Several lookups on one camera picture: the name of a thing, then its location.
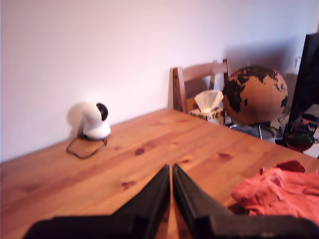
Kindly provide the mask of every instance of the desk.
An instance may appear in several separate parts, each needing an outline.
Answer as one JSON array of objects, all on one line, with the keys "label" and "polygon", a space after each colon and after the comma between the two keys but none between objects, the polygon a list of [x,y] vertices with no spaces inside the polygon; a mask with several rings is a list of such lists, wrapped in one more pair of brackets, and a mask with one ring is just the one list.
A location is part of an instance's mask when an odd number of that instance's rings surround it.
[{"label": "desk", "polygon": [[[166,163],[179,163],[225,206],[260,167],[297,159],[308,172],[319,169],[317,159],[170,109],[113,126],[107,146],[89,159],[68,154],[68,143],[1,164],[1,238],[21,238],[54,216],[111,214]],[[175,213],[172,199],[157,238],[185,235]]]}]

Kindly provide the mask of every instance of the tissue box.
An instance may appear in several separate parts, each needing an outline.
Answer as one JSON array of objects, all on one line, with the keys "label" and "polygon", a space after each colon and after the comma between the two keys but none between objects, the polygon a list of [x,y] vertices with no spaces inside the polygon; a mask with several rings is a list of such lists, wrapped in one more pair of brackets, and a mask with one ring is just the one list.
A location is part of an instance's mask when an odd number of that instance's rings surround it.
[{"label": "tissue box", "polygon": [[224,123],[224,109],[218,108],[214,111],[211,111],[209,113],[202,113],[199,109],[193,109],[188,112],[191,116],[195,116],[201,119],[204,119],[210,123],[220,124],[223,125]]}]

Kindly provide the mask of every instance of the red fabric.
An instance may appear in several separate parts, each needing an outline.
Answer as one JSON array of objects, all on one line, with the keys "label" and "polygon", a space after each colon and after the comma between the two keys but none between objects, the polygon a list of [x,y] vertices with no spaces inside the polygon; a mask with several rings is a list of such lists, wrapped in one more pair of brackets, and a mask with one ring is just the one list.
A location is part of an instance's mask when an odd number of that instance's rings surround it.
[{"label": "red fabric", "polygon": [[262,168],[238,184],[232,197],[249,215],[292,215],[319,225],[319,171],[305,171],[298,161]]}]

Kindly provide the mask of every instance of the globe stand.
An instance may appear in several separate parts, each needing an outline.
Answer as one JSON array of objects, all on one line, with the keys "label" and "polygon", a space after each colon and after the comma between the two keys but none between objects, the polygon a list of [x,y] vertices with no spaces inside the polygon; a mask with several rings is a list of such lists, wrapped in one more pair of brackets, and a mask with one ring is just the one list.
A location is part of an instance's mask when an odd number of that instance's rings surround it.
[{"label": "globe stand", "polygon": [[275,137],[275,133],[271,130],[271,128],[264,124],[245,125],[237,123],[229,128],[260,138],[261,140],[268,140]]}]

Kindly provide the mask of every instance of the black cable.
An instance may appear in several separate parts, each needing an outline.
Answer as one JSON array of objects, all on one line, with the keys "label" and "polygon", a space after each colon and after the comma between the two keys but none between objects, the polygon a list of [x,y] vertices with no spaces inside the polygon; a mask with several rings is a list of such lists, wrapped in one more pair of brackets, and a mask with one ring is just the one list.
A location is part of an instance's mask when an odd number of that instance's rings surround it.
[{"label": "black cable", "polygon": [[70,150],[70,147],[73,145],[73,143],[77,140],[78,138],[75,138],[74,140],[71,141],[71,143],[67,146],[66,151],[76,157],[78,157],[79,159],[88,159],[90,157],[92,157],[94,154],[97,153],[97,151],[99,151],[102,147],[106,146],[106,144],[108,143],[107,139],[103,139],[102,141],[104,142],[104,144],[102,144],[100,147],[98,147],[96,150],[94,150],[92,153],[90,153],[89,155],[86,156],[80,156],[78,155],[76,152],[73,152]]}]

